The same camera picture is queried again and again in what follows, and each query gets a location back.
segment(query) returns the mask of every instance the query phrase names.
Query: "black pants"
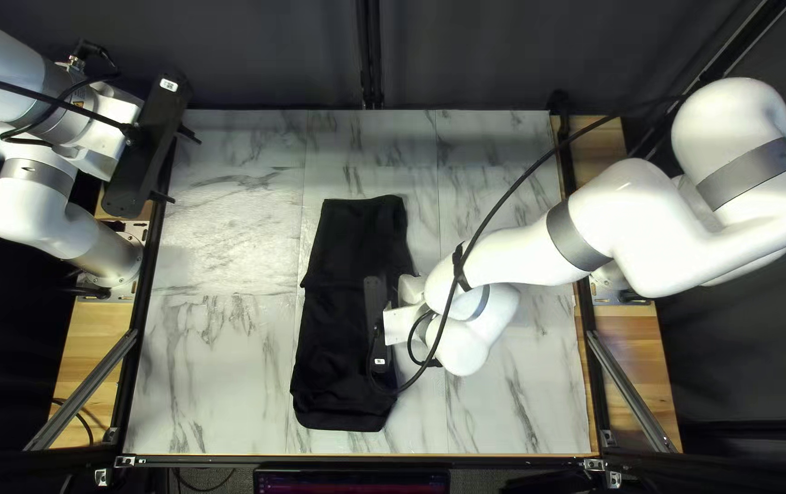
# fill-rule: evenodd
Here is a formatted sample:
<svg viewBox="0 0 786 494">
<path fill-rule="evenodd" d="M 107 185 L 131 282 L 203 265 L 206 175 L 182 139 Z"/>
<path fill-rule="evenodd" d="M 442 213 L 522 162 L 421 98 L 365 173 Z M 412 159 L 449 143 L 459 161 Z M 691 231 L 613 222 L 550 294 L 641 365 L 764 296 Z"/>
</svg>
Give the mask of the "black pants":
<svg viewBox="0 0 786 494">
<path fill-rule="evenodd" d="M 305 427 L 375 432 L 386 422 L 396 398 L 366 375 L 369 333 L 362 283 L 366 276 L 384 276 L 396 306 L 399 276 L 414 273 L 407 226 L 397 196 L 323 202 L 301 280 L 304 309 L 289 386 L 296 418 Z M 387 386 L 395 386 L 395 378 Z"/>
</svg>

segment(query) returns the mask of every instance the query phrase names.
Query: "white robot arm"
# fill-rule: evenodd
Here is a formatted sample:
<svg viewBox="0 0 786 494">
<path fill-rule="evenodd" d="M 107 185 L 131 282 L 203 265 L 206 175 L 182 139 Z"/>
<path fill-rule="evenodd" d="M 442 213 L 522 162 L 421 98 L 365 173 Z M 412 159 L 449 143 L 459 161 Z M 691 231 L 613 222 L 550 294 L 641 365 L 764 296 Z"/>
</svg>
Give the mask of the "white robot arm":
<svg viewBox="0 0 786 494">
<path fill-rule="evenodd" d="M 463 264 L 472 289 L 457 288 L 439 362 L 458 376 L 485 363 L 518 305 L 519 292 L 507 283 L 561 285 L 603 268 L 620 272 L 638 294 L 661 297 L 733 279 L 783 255 L 781 96 L 747 78 L 708 84 L 679 110 L 672 140 L 684 176 L 671 180 L 652 163 L 626 159 L 533 225 L 482 237 Z M 416 305 L 441 313 L 452 280 L 453 260 L 445 258 Z M 428 324 L 425 342 L 435 340 L 439 322 Z"/>
<path fill-rule="evenodd" d="M 85 80 L 84 62 L 55 64 L 0 30 L 0 81 L 58 97 Z M 142 101 L 103 83 L 82 87 L 66 101 L 118 122 L 132 123 Z M 51 111 L 48 103 L 0 89 L 0 133 Z M 25 243 L 78 265 L 101 286 L 130 282 L 139 251 L 84 209 L 68 202 L 78 171 L 109 181 L 125 136 L 84 115 L 58 108 L 30 131 L 46 145 L 0 140 L 0 237 Z"/>
</svg>

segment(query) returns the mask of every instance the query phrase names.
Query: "marble surface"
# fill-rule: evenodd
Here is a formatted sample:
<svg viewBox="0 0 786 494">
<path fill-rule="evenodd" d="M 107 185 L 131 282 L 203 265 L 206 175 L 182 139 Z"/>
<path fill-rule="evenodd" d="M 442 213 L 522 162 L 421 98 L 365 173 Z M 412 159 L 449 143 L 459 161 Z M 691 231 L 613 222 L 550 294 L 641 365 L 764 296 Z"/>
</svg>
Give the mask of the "marble surface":
<svg viewBox="0 0 786 494">
<path fill-rule="evenodd" d="M 124 450 L 138 455 L 588 453 L 571 286 L 520 286 L 487 364 L 431 368 L 381 432 L 317 431 L 289 377 L 323 199 L 393 193 L 419 272 L 469 237 L 552 142 L 544 112 L 190 111 L 180 143 Z M 560 200 L 554 160 L 491 223 Z M 421 354 L 416 344 L 416 353 Z M 400 381 L 417 369 L 398 345 Z"/>
</svg>

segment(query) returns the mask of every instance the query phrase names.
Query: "sticker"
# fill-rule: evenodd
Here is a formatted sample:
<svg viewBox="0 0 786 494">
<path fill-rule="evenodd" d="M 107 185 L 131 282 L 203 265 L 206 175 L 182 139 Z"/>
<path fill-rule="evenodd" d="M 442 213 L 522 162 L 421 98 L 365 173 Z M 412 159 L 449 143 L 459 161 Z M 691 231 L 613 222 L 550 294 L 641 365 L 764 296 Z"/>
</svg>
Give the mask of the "sticker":
<svg viewBox="0 0 786 494">
<path fill-rule="evenodd" d="M 176 92 L 176 90 L 179 89 L 179 84 L 176 84 L 173 81 L 168 81 L 165 78 L 162 78 L 161 83 L 159 83 L 158 85 L 170 92 Z"/>
</svg>

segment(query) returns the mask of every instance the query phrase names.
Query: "black garment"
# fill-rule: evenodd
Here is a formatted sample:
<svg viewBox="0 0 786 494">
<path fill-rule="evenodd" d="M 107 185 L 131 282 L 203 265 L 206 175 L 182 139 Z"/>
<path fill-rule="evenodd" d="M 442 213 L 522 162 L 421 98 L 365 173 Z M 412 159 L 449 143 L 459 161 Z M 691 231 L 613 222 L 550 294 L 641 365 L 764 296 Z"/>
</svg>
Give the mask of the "black garment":
<svg viewBox="0 0 786 494">
<path fill-rule="evenodd" d="M 402 199 L 327 199 L 311 261 L 301 280 L 304 309 L 289 392 L 298 422 L 311 429 L 376 432 L 396 397 L 366 375 L 369 334 L 362 289 L 366 276 L 385 276 L 396 306 L 401 274 L 413 274 L 405 242 Z M 390 366 L 387 387 L 395 387 Z"/>
</svg>

